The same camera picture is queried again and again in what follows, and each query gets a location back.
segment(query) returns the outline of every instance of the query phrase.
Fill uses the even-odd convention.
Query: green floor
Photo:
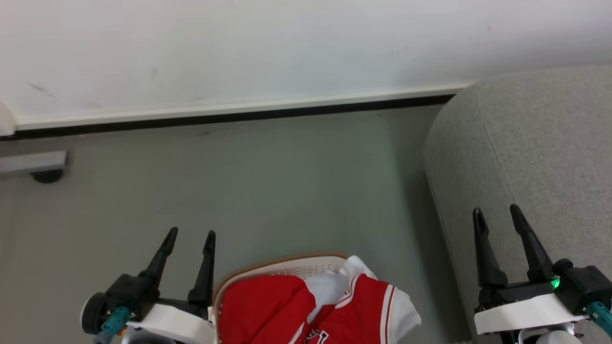
[[[215,280],[317,250],[359,255],[407,292],[423,325],[402,343],[469,337],[420,163],[440,107],[0,143],[0,156],[70,151],[67,176],[0,179],[0,334],[81,344],[85,300],[179,237],[162,296],[185,298],[209,230]]]

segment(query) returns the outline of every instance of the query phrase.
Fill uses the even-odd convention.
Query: gray fabric upholstery
[[[428,174],[472,336],[478,304],[471,212],[480,207],[510,282],[527,261],[509,206],[518,204],[554,261],[612,277],[612,66],[539,70],[476,83],[436,118]],[[584,343],[609,343],[582,321]],[[479,343],[499,343],[479,336]]]

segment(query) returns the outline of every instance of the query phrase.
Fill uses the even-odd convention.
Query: red and white clothing
[[[421,319],[406,293],[353,256],[339,274],[236,282],[217,322],[223,344],[396,344]]]

